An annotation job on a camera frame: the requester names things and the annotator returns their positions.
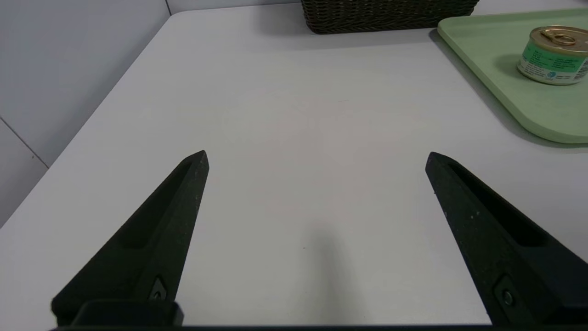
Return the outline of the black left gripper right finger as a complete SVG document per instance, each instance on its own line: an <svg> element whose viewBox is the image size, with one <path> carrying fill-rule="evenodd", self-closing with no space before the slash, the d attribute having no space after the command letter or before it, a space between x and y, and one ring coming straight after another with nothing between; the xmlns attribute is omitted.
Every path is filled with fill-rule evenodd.
<svg viewBox="0 0 588 331"><path fill-rule="evenodd" d="M462 164L426 174L494 327L585 328L588 265Z"/></svg>

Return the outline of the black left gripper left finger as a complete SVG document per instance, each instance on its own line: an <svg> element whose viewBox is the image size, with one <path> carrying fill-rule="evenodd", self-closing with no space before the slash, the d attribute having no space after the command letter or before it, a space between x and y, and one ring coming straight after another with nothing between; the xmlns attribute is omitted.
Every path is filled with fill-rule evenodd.
<svg viewBox="0 0 588 331"><path fill-rule="evenodd" d="M185 157L52 299L59 328L181 326L175 302L209 172Z"/></svg>

